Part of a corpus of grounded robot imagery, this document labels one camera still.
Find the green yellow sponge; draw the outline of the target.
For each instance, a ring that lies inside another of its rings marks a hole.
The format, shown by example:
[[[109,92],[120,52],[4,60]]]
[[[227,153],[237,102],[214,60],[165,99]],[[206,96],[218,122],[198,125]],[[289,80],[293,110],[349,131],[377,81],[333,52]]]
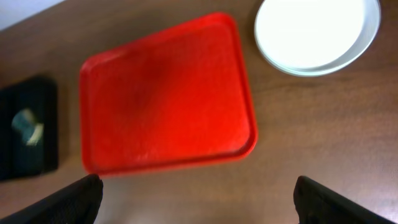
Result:
[[[13,117],[11,126],[21,135],[22,142],[27,146],[36,146],[44,135],[44,124],[38,122],[28,108]]]

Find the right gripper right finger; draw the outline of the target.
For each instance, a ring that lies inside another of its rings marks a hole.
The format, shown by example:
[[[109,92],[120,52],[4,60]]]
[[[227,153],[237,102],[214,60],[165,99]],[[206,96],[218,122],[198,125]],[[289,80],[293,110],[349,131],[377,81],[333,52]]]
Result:
[[[309,177],[298,177],[294,205],[299,224],[394,224]]]

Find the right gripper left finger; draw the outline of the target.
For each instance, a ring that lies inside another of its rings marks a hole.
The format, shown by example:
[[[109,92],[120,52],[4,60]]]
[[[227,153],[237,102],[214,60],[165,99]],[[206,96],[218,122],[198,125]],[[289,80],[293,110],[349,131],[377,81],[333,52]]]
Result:
[[[1,219],[9,224],[95,222],[103,199],[103,181],[96,174],[70,184],[48,197]]]

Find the white plate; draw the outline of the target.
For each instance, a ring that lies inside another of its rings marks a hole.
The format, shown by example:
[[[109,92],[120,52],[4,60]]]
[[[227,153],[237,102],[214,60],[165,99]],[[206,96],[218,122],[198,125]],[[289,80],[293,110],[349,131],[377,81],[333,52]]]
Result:
[[[276,69],[317,77],[358,59],[380,23],[378,0],[264,0],[254,21],[254,38]]]

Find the light blue plate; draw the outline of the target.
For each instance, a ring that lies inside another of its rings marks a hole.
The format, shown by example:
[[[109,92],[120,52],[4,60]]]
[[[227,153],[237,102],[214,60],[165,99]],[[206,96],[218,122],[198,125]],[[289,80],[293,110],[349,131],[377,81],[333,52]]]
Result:
[[[361,52],[359,55],[355,55],[354,57],[344,56],[324,65],[320,65],[312,68],[294,68],[288,67],[287,65],[282,65],[277,63],[275,60],[272,60],[269,57],[264,56],[264,60],[266,60],[271,66],[273,66],[276,70],[286,73],[288,75],[293,75],[296,77],[321,77],[325,75],[330,75],[332,73],[340,72],[342,70],[349,70],[350,68],[355,69],[356,67],[363,67],[365,63],[372,63],[373,49],[368,47],[366,50]]]

